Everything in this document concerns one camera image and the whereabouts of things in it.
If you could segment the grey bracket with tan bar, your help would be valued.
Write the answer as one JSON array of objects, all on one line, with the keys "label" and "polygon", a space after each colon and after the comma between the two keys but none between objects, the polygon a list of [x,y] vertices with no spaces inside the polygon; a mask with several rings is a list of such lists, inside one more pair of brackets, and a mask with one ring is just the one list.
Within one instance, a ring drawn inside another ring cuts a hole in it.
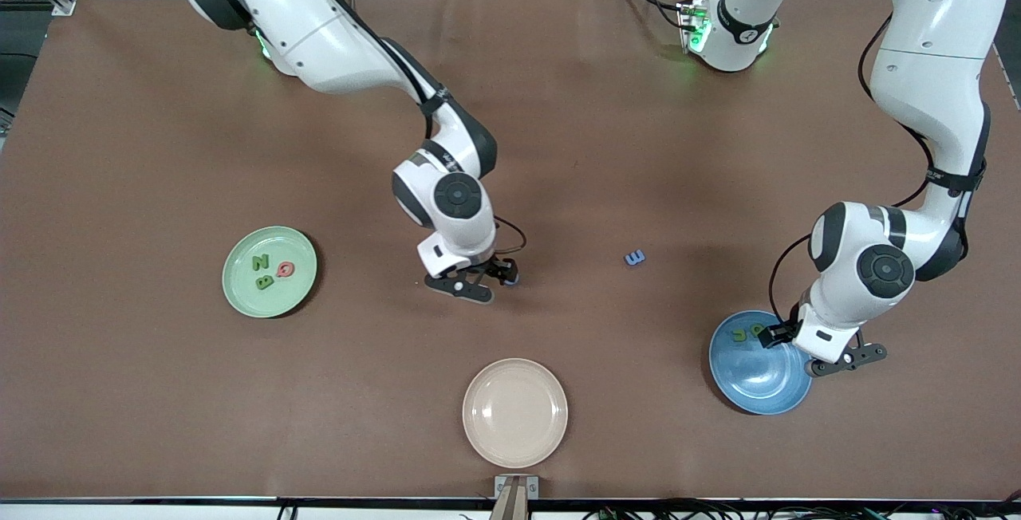
[{"label": "grey bracket with tan bar", "polygon": [[530,502],[539,498],[539,477],[503,474],[495,477],[495,505],[489,520],[531,520]]}]

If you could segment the blue plate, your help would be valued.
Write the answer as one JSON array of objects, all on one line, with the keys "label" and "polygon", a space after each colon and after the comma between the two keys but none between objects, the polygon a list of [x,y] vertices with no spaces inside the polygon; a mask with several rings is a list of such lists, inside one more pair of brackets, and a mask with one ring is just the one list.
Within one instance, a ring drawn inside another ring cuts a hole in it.
[{"label": "blue plate", "polygon": [[[810,357],[789,343],[764,349],[751,334],[755,324],[765,327],[778,321],[766,310],[730,314],[715,328],[708,361],[715,385],[737,408],[759,416],[776,416],[797,408],[807,397],[813,379],[806,374]],[[747,331],[747,341],[736,343],[731,333]]]}]

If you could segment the brown table cover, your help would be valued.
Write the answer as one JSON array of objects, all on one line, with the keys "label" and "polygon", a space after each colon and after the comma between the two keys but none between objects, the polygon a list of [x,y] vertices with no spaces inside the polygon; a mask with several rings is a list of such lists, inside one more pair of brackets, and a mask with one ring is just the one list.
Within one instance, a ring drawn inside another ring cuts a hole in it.
[{"label": "brown table cover", "polygon": [[[424,288],[391,172],[411,99],[311,91],[184,0],[49,26],[0,153],[0,497],[475,497],[461,399],[507,357],[569,401],[548,498],[1000,499],[1021,488],[1021,112],[995,55],[971,251],[864,327],[889,357],[755,417],[712,331],[840,200],[896,203],[918,146],[858,87],[887,0],[785,0],[721,74],[636,0],[357,0],[499,142],[483,184],[521,281]],[[270,226],[317,248],[273,319],[223,295]],[[630,266],[624,255],[643,250]]]}]

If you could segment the green plate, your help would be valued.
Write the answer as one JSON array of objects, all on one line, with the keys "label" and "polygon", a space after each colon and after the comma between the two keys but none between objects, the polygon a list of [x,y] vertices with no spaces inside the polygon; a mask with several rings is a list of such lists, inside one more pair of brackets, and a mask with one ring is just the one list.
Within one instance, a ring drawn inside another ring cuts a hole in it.
[{"label": "green plate", "polygon": [[[252,255],[268,254],[268,270],[252,270]],[[276,276],[278,263],[292,262],[295,272],[288,278]],[[310,295],[318,277],[317,248],[299,230],[270,226],[238,241],[223,265],[223,295],[238,313],[255,319],[273,319],[302,304]],[[274,277],[274,284],[258,290],[254,281],[262,275]]]}]

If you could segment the beige plate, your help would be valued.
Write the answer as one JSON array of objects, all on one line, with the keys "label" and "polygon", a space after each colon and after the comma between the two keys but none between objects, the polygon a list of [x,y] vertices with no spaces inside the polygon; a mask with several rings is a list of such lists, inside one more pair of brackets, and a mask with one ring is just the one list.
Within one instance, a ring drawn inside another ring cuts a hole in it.
[{"label": "beige plate", "polygon": [[493,361],[463,396],[463,431],[485,461],[510,470],[539,465],[558,450],[569,422],[564,386],[527,359]]}]

